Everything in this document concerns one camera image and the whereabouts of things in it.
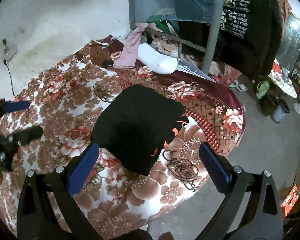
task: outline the floral bedspread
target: floral bedspread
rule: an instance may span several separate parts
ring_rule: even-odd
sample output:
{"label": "floral bedspread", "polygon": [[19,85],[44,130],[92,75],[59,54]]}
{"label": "floral bedspread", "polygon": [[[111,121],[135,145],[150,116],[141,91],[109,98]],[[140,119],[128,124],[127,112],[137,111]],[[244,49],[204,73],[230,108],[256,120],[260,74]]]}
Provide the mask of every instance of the floral bedspread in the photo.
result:
{"label": "floral bedspread", "polygon": [[[91,41],[75,54],[34,78],[13,101],[29,100],[26,111],[5,114],[0,132],[7,135],[33,125],[44,129],[41,140],[21,147],[13,172],[3,174],[0,216],[16,233],[18,199],[26,173],[53,171],[80,155],[89,143],[93,124],[122,89],[141,84],[182,102],[189,123],[159,155],[148,177],[125,169],[106,149],[100,149],[82,191],[74,199],[92,226],[110,239],[156,219],[198,192],[208,178],[198,156],[208,141],[217,154],[228,155],[239,143],[245,119],[241,103],[230,90],[185,73],[155,76],[140,61],[134,69],[102,68],[123,46]],[[49,199],[60,226],[69,231],[53,194]]]}

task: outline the slipper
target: slipper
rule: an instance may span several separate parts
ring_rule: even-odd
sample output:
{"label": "slipper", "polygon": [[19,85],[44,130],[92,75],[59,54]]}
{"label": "slipper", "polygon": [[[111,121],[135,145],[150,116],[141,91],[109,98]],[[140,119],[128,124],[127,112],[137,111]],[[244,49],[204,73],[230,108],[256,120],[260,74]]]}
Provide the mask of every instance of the slipper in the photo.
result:
{"label": "slipper", "polygon": [[228,87],[230,88],[235,88],[239,85],[239,81],[238,80],[234,80],[232,84],[228,85]]}
{"label": "slipper", "polygon": [[241,84],[241,85],[237,86],[236,88],[237,88],[237,90],[239,90],[240,92],[245,92],[245,91],[248,90],[248,89],[245,87],[244,84]]}

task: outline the black cable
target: black cable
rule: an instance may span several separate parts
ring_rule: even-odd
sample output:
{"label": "black cable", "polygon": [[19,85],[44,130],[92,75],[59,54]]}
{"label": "black cable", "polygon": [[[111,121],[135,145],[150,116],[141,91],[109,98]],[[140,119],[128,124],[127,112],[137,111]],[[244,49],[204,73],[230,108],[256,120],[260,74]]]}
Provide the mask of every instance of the black cable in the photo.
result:
{"label": "black cable", "polygon": [[15,96],[15,94],[14,94],[14,90],[13,90],[12,76],[11,76],[11,73],[10,73],[10,69],[9,69],[8,63],[7,63],[7,61],[6,61],[5,59],[3,60],[3,63],[4,63],[4,64],[7,66],[7,68],[8,68],[9,75],[10,75],[10,80],[11,80],[11,89],[12,89],[12,95],[13,95],[13,96]]}

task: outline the white wall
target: white wall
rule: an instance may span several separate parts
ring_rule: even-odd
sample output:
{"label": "white wall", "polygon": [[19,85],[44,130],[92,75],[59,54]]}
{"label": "white wall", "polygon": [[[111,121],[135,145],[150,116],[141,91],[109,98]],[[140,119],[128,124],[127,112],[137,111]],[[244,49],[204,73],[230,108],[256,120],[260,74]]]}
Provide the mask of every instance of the white wall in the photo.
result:
{"label": "white wall", "polygon": [[0,98],[11,98],[4,45],[16,45],[10,62],[15,92],[92,39],[130,30],[128,0],[3,0],[0,4]]}

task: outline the cursive lettering on blanket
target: cursive lettering on blanket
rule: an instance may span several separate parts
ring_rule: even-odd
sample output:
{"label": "cursive lettering on blanket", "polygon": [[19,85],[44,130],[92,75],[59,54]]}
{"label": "cursive lettering on blanket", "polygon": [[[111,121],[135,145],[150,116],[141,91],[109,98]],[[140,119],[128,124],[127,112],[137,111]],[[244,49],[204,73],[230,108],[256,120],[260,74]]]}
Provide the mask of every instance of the cursive lettering on blanket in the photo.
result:
{"label": "cursive lettering on blanket", "polygon": [[166,150],[163,152],[163,158],[168,161],[167,168],[176,179],[183,182],[188,190],[195,192],[197,186],[194,184],[199,169],[191,161],[186,159],[173,158],[173,151]]}

